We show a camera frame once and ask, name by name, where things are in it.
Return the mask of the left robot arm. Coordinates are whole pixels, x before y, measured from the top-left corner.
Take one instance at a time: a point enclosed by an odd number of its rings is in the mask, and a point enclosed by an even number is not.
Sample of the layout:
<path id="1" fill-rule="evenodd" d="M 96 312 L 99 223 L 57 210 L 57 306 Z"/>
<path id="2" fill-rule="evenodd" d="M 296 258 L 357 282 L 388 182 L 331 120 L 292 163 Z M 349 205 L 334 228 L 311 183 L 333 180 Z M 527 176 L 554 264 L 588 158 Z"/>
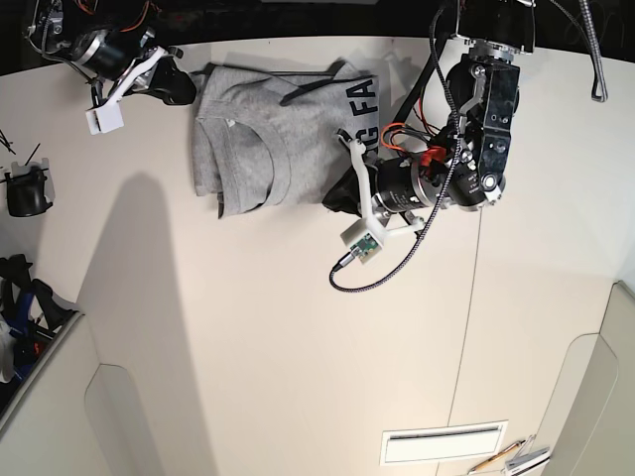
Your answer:
<path id="1" fill-rule="evenodd" d="M 362 216 L 372 212 L 381 224 L 424 208 L 457 206 L 473 211 L 498 201 L 505 188 L 511 126 L 520 101 L 516 55 L 535 47 L 533 1 L 454 1 L 436 14 L 455 19 L 453 32 L 432 32 L 426 65 L 395 120 L 379 134 L 381 147 L 394 153 L 382 160 L 367 150 L 361 170 L 349 170 L 326 194 L 323 206 Z M 410 111 L 424 114 L 426 88 L 441 70 L 451 38 L 464 40 L 467 53 L 441 77 L 450 112 L 445 126 L 423 120 L 407 123 Z"/>

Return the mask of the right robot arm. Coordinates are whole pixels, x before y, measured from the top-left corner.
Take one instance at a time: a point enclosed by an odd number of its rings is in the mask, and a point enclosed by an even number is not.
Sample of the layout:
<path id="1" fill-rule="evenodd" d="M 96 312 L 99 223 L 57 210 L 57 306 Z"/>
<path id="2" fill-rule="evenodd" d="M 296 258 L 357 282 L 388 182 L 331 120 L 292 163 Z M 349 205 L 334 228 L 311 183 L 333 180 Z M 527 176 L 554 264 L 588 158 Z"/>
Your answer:
<path id="1" fill-rule="evenodd" d="M 183 50 L 157 40 L 161 12 L 159 1 L 37 1 L 26 39 L 79 73 L 95 108 L 135 94 L 190 105 L 196 87 L 178 68 Z"/>

